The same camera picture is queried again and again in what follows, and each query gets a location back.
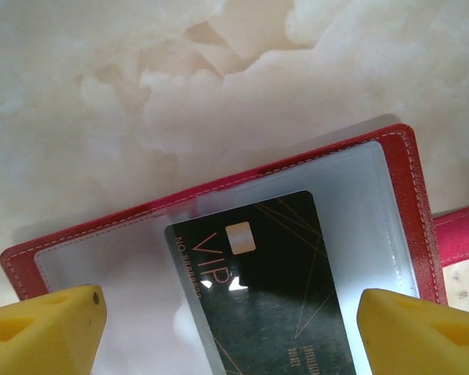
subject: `credit card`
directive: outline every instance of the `credit card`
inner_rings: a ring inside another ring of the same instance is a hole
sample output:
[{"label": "credit card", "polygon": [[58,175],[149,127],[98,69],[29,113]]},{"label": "credit card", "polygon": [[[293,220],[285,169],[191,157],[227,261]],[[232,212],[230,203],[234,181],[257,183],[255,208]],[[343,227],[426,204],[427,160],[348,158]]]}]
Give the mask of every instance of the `credit card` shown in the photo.
[{"label": "credit card", "polygon": [[165,236],[227,374],[356,373],[308,191],[175,223]]}]

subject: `pink strap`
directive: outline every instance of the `pink strap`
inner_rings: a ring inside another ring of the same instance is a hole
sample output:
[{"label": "pink strap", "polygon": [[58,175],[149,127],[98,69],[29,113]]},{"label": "pink strap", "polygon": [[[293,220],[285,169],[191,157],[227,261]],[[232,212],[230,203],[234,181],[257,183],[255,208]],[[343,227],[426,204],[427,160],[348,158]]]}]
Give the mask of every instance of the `pink strap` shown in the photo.
[{"label": "pink strap", "polygon": [[469,207],[435,219],[442,265],[469,259]]}]

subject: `red leather cover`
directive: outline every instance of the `red leather cover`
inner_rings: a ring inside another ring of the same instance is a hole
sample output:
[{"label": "red leather cover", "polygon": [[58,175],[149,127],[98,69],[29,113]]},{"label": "red leather cover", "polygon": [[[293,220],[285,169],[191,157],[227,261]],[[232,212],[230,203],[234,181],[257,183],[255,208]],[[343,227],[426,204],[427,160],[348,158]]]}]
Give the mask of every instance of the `red leather cover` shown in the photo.
[{"label": "red leather cover", "polygon": [[442,265],[469,260],[469,207],[435,219]]},{"label": "red leather cover", "polygon": [[249,180],[292,168],[368,141],[378,141],[384,150],[421,298],[446,304],[442,267],[415,135],[412,129],[404,124],[385,127],[289,159],[211,181],[122,212],[13,246],[2,253],[0,262],[20,299],[43,295],[47,293],[47,288],[34,262],[34,255],[43,248],[87,234],[97,236],[101,230],[107,230],[107,228],[144,216],[154,210],[187,201],[209,191],[223,190],[244,184]]}]

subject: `leather stitching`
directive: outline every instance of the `leather stitching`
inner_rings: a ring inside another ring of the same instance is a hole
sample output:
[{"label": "leather stitching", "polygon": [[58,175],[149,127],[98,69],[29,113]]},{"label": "leather stitching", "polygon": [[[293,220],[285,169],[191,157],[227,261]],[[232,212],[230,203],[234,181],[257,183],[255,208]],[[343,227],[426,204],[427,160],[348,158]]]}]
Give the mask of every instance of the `leather stitching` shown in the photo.
[{"label": "leather stitching", "polygon": [[[267,175],[270,175],[270,174],[273,174],[273,173],[276,173],[276,172],[280,172],[282,170],[286,170],[288,168],[292,168],[294,166],[301,165],[303,163],[308,163],[310,161],[322,158],[322,157],[327,156],[327,155],[332,155],[332,154],[335,154],[337,152],[344,151],[346,149],[349,149],[349,148],[355,147],[357,145],[367,143],[369,141],[374,141],[374,140],[381,139],[383,137],[392,136],[392,135],[400,136],[403,139],[403,143],[406,146],[406,153],[408,154],[409,165],[410,165],[410,174],[412,176],[412,182],[414,183],[414,191],[415,191],[415,197],[416,197],[416,200],[417,200],[417,207],[418,207],[418,210],[419,210],[419,216],[420,216],[422,227],[423,227],[423,230],[424,230],[424,240],[425,240],[425,244],[426,244],[426,251],[428,253],[429,266],[430,266],[430,269],[431,269],[432,287],[433,287],[434,292],[435,292],[436,302],[439,303],[439,291],[438,291],[438,285],[436,283],[435,266],[434,266],[434,261],[433,261],[432,254],[431,254],[431,249],[429,247],[429,241],[428,241],[428,236],[427,236],[427,228],[425,226],[424,217],[423,217],[422,210],[421,210],[421,194],[419,192],[419,189],[417,188],[418,182],[417,182],[417,179],[415,178],[414,158],[413,158],[413,156],[410,152],[410,147],[409,147],[409,144],[408,144],[408,140],[406,139],[406,135],[402,132],[392,132],[392,133],[382,134],[378,137],[374,137],[374,138],[371,138],[371,139],[367,139],[366,141],[362,141],[362,142],[360,142],[356,145],[350,145],[350,146],[347,146],[347,147],[344,147],[344,148],[340,148],[339,150],[336,150],[336,151],[333,151],[333,152],[328,152],[328,153],[325,153],[323,155],[316,156],[314,158],[309,158],[309,159],[294,163],[290,166],[284,166],[284,167],[281,167],[281,168],[277,168],[275,170],[271,170],[271,171],[266,172],[266,173],[261,174],[261,175],[255,175],[255,176],[251,176],[251,177],[244,177],[244,178],[241,178],[239,180],[229,182],[227,184],[218,185],[216,187],[206,189],[204,191],[200,191],[199,193],[192,194],[192,195],[189,195],[187,197],[183,197],[183,198],[178,199],[174,202],[170,202],[170,203],[167,203],[165,205],[154,207],[153,209],[149,209],[149,210],[146,210],[144,212],[140,212],[138,214],[131,215],[129,217],[123,218],[121,220],[114,221],[112,223],[107,223],[107,224],[104,224],[104,225],[101,225],[101,226],[98,226],[98,227],[91,228],[89,230],[84,230],[80,233],[73,234],[71,236],[58,238],[57,240],[51,241],[49,243],[39,245],[39,246],[35,246],[33,248],[28,248],[28,249],[23,250],[21,252],[18,252],[16,254],[12,254],[9,258],[7,258],[7,260],[5,261],[5,264],[9,268],[10,274],[13,276],[12,282],[14,283],[14,281],[16,281],[15,282],[15,284],[17,286],[16,289],[18,290],[18,294],[20,295],[21,299],[28,299],[29,297],[28,297],[27,290],[24,287],[23,283],[21,282],[19,276],[17,275],[16,270],[14,268],[14,265],[11,263],[11,260],[13,258],[16,258],[17,256],[26,254],[28,252],[32,252],[32,251],[37,250],[39,248],[46,248],[48,246],[56,245],[60,242],[67,242],[67,241],[73,240],[73,239],[76,239],[76,242],[84,241],[84,240],[87,240],[89,238],[93,238],[93,237],[99,236],[101,234],[108,233],[108,232],[113,231],[113,230],[117,230],[121,227],[132,225],[133,223],[128,223],[128,221],[137,219],[138,217],[141,217],[141,216],[148,215],[149,213],[152,213],[156,210],[164,209],[164,208],[169,207],[171,205],[176,205],[177,203],[187,201],[187,200],[192,199],[196,196],[203,195],[203,194],[206,194],[206,193],[211,192],[211,191],[223,190],[225,188],[228,188],[228,187],[236,185],[236,184],[244,183],[244,182],[247,182],[249,180],[254,180],[256,178],[261,178],[261,177],[264,177],[264,176],[267,176]],[[41,272],[43,280],[45,280],[45,275],[43,274],[43,272],[41,270],[40,270],[40,272]]]},{"label": "leather stitching", "polygon": [[[443,220],[440,223],[436,223],[435,227],[436,228],[441,227],[443,225],[453,223],[457,220],[465,219],[466,217],[469,217],[469,210],[467,210],[466,212],[463,212],[461,214],[457,214],[454,217],[449,218],[447,220]],[[448,259],[442,259],[442,263],[443,263],[444,266],[450,266],[452,264],[462,262],[462,261],[468,260],[468,259],[469,259],[469,252],[465,252],[463,254],[454,255],[454,256],[452,256]]]}]

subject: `marble surface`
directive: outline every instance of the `marble surface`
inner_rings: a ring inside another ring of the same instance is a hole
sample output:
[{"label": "marble surface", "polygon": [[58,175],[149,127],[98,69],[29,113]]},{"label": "marble surface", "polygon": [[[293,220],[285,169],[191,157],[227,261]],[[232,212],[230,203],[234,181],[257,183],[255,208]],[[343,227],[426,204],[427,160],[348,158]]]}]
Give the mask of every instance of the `marble surface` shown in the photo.
[{"label": "marble surface", "polygon": [[469,205],[469,0],[0,0],[0,253],[386,113]]}]

